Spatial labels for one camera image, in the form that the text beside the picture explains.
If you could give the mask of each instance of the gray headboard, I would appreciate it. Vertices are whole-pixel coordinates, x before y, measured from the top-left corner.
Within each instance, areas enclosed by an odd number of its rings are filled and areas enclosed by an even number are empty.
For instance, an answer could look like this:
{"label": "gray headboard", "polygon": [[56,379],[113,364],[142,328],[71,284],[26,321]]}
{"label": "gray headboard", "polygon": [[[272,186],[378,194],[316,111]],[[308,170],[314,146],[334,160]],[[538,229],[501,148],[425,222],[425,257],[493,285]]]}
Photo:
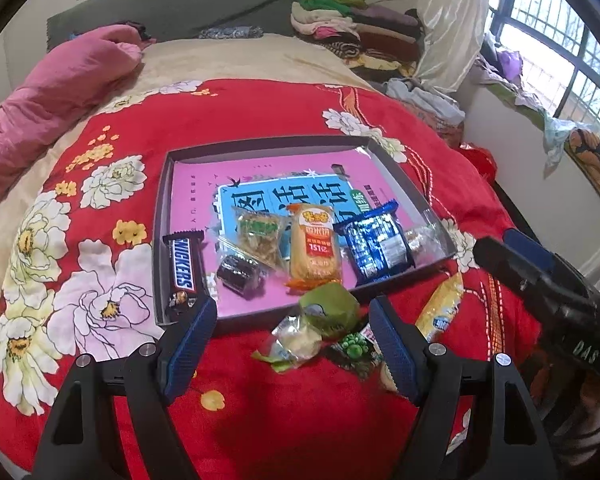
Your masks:
{"label": "gray headboard", "polygon": [[209,27],[259,25],[265,32],[293,35],[289,21],[296,0],[87,0],[47,21],[51,50],[79,34],[111,23],[146,26],[158,41],[194,38]]}

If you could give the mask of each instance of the white sheer curtain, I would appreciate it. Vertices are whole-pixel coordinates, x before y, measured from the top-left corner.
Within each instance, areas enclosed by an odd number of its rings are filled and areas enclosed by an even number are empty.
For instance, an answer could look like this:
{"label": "white sheer curtain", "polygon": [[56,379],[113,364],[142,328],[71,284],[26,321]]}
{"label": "white sheer curtain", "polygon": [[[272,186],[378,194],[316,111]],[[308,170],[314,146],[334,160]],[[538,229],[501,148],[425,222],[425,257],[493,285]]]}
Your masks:
{"label": "white sheer curtain", "polygon": [[416,76],[453,92],[480,51],[489,0],[418,0],[417,9],[427,36]]}

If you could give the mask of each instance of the window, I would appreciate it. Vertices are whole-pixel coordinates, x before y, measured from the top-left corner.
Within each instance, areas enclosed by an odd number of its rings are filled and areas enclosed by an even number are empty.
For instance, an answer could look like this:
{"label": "window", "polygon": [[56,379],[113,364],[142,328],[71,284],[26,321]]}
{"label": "window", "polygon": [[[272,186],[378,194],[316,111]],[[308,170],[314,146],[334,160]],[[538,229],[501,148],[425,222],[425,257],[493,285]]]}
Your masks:
{"label": "window", "polygon": [[566,0],[489,0],[487,30],[522,55],[525,89],[600,135],[600,45]]}

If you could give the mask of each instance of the metal screw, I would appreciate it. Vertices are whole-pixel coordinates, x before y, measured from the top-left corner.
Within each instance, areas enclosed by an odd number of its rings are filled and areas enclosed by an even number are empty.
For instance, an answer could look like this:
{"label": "metal screw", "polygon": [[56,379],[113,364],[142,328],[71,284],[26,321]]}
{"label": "metal screw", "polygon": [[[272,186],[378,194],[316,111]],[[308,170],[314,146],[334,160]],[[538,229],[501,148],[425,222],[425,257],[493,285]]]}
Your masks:
{"label": "metal screw", "polygon": [[140,349],[138,350],[142,357],[149,357],[150,355],[155,354],[155,344],[153,343],[144,343]]}
{"label": "metal screw", "polygon": [[429,345],[429,352],[433,355],[444,355],[446,354],[446,347],[441,343],[431,343]]}
{"label": "metal screw", "polygon": [[509,366],[511,364],[511,357],[506,354],[497,354],[496,361],[501,366]]}
{"label": "metal screw", "polygon": [[78,358],[75,360],[75,363],[80,367],[84,368],[91,362],[91,356],[87,354],[78,355]]}

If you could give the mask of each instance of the floral blanket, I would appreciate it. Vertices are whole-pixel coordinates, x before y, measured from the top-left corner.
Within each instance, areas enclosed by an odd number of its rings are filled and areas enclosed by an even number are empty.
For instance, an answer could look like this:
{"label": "floral blanket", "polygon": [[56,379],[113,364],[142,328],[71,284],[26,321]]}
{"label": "floral blanket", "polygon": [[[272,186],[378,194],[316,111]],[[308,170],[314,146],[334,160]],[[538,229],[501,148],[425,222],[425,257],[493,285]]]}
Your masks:
{"label": "floral blanket", "polygon": [[[413,322],[450,273],[465,294],[442,342],[463,356],[523,358],[538,326],[473,258],[476,237],[512,226],[472,165],[376,92],[268,80],[187,81],[126,96],[89,121],[58,160],[13,243],[0,300],[0,449],[30,470],[46,417],[80,352],[126,356],[160,337],[149,243],[167,151],[280,135],[372,136],[419,187],[458,247],[447,268],[389,294]],[[377,377],[323,359],[277,375],[250,358],[267,331],[214,338],[170,407],[203,479],[384,479],[414,408]],[[124,399],[118,424],[133,478],[146,478]],[[454,434],[462,430],[458,407]]]}

